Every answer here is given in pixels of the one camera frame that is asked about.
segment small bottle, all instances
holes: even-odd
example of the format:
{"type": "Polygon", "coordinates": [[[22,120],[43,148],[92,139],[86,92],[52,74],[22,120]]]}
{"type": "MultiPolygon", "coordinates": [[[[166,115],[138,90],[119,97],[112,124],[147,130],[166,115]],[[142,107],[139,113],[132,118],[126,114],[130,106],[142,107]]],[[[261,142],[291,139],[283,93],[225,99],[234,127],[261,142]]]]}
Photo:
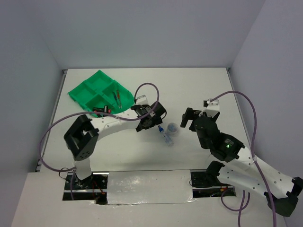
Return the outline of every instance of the small bottle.
{"type": "Polygon", "coordinates": [[[166,134],[166,132],[164,131],[164,129],[158,125],[159,131],[162,134],[162,136],[164,137],[164,141],[165,143],[170,147],[172,145],[174,145],[174,142],[171,140],[171,138],[169,137],[168,134],[166,134]]]}

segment white tabletop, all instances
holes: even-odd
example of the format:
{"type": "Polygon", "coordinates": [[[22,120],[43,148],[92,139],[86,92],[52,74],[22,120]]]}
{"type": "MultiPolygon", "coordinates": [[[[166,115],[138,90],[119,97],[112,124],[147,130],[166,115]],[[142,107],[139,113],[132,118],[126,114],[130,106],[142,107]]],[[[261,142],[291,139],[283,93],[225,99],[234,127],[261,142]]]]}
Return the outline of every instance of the white tabletop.
{"type": "MultiPolygon", "coordinates": [[[[67,92],[97,70],[68,70],[54,120],[80,112],[67,92]]],[[[107,75],[135,92],[144,82],[156,84],[160,102],[168,111],[165,124],[181,122],[187,107],[201,109],[203,100],[231,90],[228,75],[221,69],[103,69],[107,75]]],[[[151,87],[143,88],[150,103],[156,98],[151,87]]],[[[231,134],[248,145],[239,110],[233,95],[220,98],[221,116],[217,121],[222,132],[231,134]]],[[[68,119],[50,133],[45,161],[52,167],[72,167],[72,155],[63,135],[75,120],[68,119]]],[[[200,148],[194,132],[181,129],[175,145],[165,146],[156,129],[136,133],[119,132],[103,138],[92,155],[93,171],[203,169],[209,151],[200,148]]],[[[199,198],[178,204],[95,205],[91,201],[62,201],[64,180],[42,167],[40,173],[29,173],[14,217],[13,227],[234,227],[237,213],[227,210],[220,198],[199,198]]],[[[238,208],[237,197],[225,197],[232,208],[238,208]]],[[[263,198],[252,195],[241,217],[243,227],[272,226],[272,213],[263,198]]],[[[286,227],[277,215],[277,226],[286,227]]]]}
{"type": "MultiPolygon", "coordinates": [[[[68,70],[54,120],[83,111],[67,94],[78,84],[92,76],[98,69],[68,70]]],[[[144,82],[154,83],[160,91],[160,102],[168,114],[164,127],[170,122],[180,125],[187,107],[203,108],[203,100],[232,90],[225,68],[180,68],[180,69],[102,69],[112,79],[133,94],[144,82]]],[[[142,87],[139,95],[145,94],[152,104],[156,100],[153,87],[142,87]]],[[[221,115],[217,121],[220,131],[231,134],[248,145],[240,113],[233,94],[220,98],[221,115]]],[[[44,159],[52,167],[72,167],[72,155],[67,149],[63,135],[76,117],[55,126],[49,136],[44,159]]],[[[157,129],[121,131],[100,140],[93,155],[93,171],[137,171],[204,169],[210,152],[200,147],[195,132],[180,129],[173,138],[174,146],[167,147],[157,129]]]]}

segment gray wall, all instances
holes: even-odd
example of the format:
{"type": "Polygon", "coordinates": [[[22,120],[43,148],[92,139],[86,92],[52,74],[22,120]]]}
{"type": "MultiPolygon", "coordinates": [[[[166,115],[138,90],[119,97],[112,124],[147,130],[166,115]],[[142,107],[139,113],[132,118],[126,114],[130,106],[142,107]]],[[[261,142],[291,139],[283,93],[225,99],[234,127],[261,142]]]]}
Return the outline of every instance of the gray wall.
{"type": "Polygon", "coordinates": [[[61,72],[20,3],[0,7],[0,226],[10,226],[27,172],[37,163],[61,72]]]}
{"type": "Polygon", "coordinates": [[[265,0],[21,0],[62,68],[231,66],[265,0]]]}
{"type": "MultiPolygon", "coordinates": [[[[231,69],[236,90],[257,109],[256,152],[290,176],[303,178],[303,1],[266,0],[231,69]]],[[[240,99],[248,130],[250,106],[240,99]]],[[[289,227],[303,223],[303,195],[289,227]]]]}

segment green plastic bin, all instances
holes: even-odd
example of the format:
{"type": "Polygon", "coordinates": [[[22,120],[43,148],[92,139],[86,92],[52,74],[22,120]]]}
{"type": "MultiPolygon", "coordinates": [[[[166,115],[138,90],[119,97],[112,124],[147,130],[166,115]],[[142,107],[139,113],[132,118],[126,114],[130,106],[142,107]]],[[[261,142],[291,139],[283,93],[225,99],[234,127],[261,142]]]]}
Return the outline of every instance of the green plastic bin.
{"type": "Polygon", "coordinates": [[[101,70],[83,81],[68,94],[82,109],[87,111],[93,111],[94,107],[103,108],[105,105],[108,105],[111,114],[117,114],[134,105],[134,96],[132,93],[101,70]],[[114,92],[117,96],[117,90],[119,90],[120,94],[121,109],[113,94],[114,92]]]}

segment purple cable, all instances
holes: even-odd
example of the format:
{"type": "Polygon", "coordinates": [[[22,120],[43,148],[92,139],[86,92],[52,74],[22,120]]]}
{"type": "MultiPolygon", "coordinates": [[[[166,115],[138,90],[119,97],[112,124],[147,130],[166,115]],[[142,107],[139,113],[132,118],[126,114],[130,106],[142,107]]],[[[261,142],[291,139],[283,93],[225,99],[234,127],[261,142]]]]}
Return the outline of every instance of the purple cable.
{"type": "MultiPolygon", "coordinates": [[[[159,94],[159,90],[158,90],[157,86],[154,85],[154,84],[152,84],[152,83],[143,83],[143,84],[141,84],[141,85],[137,88],[137,90],[136,90],[136,92],[135,92],[135,95],[134,95],[134,98],[136,99],[136,96],[137,96],[137,93],[138,93],[139,89],[140,89],[141,87],[143,87],[144,85],[151,85],[151,86],[153,86],[153,87],[156,89],[156,91],[157,91],[157,100],[156,100],[156,102],[155,102],[154,107],[153,107],[147,114],[145,114],[145,115],[143,115],[143,116],[140,116],[140,117],[138,117],[138,118],[133,118],[133,119],[131,119],[131,118],[119,117],[119,119],[125,120],[125,121],[130,121],[130,122],[132,122],[132,121],[138,121],[138,120],[143,119],[144,117],[147,117],[147,116],[148,116],[152,111],[154,111],[154,109],[157,107],[157,105],[158,105],[158,103],[159,103],[160,94],[159,94]]],[[[43,136],[42,136],[42,138],[41,138],[41,140],[40,140],[40,142],[39,142],[39,145],[38,145],[39,159],[40,159],[41,163],[42,163],[46,168],[48,168],[48,169],[50,169],[50,170],[52,170],[52,171],[55,171],[55,172],[69,172],[69,171],[73,171],[73,176],[74,176],[76,167],[73,167],[73,168],[70,168],[70,169],[68,169],[68,168],[66,168],[66,169],[55,169],[55,168],[52,168],[51,166],[49,166],[49,165],[43,160],[43,157],[42,157],[42,143],[43,143],[44,138],[45,138],[45,136],[47,135],[47,133],[48,133],[56,124],[58,124],[58,123],[60,123],[60,122],[62,122],[62,121],[64,121],[64,120],[66,120],[66,119],[68,119],[68,118],[70,118],[70,117],[74,117],[74,116],[82,115],[82,114],[103,114],[103,115],[105,115],[105,116],[109,116],[109,117],[116,118],[115,115],[110,114],[110,113],[84,111],[84,112],[79,112],[79,113],[70,114],[70,115],[68,115],[68,116],[65,116],[65,117],[63,117],[63,118],[57,120],[57,121],[54,122],[53,124],[51,124],[51,125],[49,126],[49,128],[46,130],[46,132],[43,134],[43,136]]],[[[72,195],[72,184],[71,184],[71,198],[72,198],[72,200],[73,200],[73,195],[72,195]]]]}
{"type": "MultiPolygon", "coordinates": [[[[224,192],[222,192],[222,194],[221,194],[221,202],[222,202],[222,204],[223,204],[227,209],[229,209],[229,210],[231,210],[231,211],[239,212],[240,209],[232,209],[232,208],[228,207],[228,206],[225,204],[225,202],[223,201],[223,196],[225,195],[225,193],[226,193],[228,190],[225,190],[224,192]]],[[[246,204],[245,204],[245,206],[242,208],[242,210],[244,210],[245,208],[247,208],[249,202],[250,202],[250,193],[248,193],[248,197],[247,197],[246,204]]]]}
{"type": "Polygon", "coordinates": [[[244,201],[245,201],[245,191],[243,190],[242,201],[241,201],[241,205],[239,208],[239,214],[238,214],[238,227],[241,227],[241,213],[244,210],[244,208],[243,208],[244,201]]]}
{"type": "MultiPolygon", "coordinates": [[[[220,98],[220,97],[222,97],[222,96],[224,96],[224,95],[226,95],[226,94],[229,94],[229,93],[236,93],[236,94],[239,94],[239,95],[243,96],[244,98],[246,98],[247,101],[250,103],[250,106],[251,106],[252,111],[253,111],[253,113],[254,113],[254,131],[253,131],[253,134],[252,134],[251,149],[250,149],[250,150],[251,150],[251,156],[254,158],[254,156],[255,156],[254,145],[255,145],[255,138],[256,138],[256,132],[257,132],[257,114],[256,114],[256,109],[255,109],[255,107],[254,107],[252,101],[251,101],[245,94],[243,94],[243,93],[240,92],[240,91],[227,91],[227,92],[224,92],[224,93],[218,95],[217,97],[211,99],[210,102],[212,102],[212,101],[214,101],[214,100],[216,100],[216,99],[218,99],[218,98],[220,98]]],[[[266,189],[267,189],[267,192],[268,192],[268,195],[269,195],[269,200],[270,200],[270,205],[271,205],[272,213],[273,213],[273,226],[276,227],[276,208],[275,208],[274,199],[273,199],[271,190],[270,190],[270,188],[269,188],[268,182],[267,182],[267,180],[266,180],[266,178],[265,178],[265,176],[264,176],[264,174],[263,174],[263,172],[262,172],[262,170],[261,170],[261,168],[260,168],[258,162],[255,161],[254,163],[255,163],[255,165],[256,165],[256,167],[257,167],[257,169],[258,169],[258,171],[259,171],[259,173],[260,173],[260,175],[261,175],[261,177],[262,177],[262,179],[263,179],[263,181],[264,181],[264,184],[265,184],[265,186],[266,186],[266,189]]],[[[222,197],[223,197],[223,196],[221,196],[221,201],[222,201],[223,205],[224,205],[227,209],[232,210],[231,208],[229,208],[228,206],[226,206],[226,205],[224,204],[223,198],[222,198],[222,197]]],[[[243,193],[242,201],[244,201],[244,199],[245,199],[245,194],[243,193]]],[[[241,207],[240,207],[240,209],[239,209],[239,215],[238,215],[238,225],[239,225],[239,226],[240,226],[241,212],[242,212],[243,209],[244,209],[244,208],[241,208],[241,207]]]]}

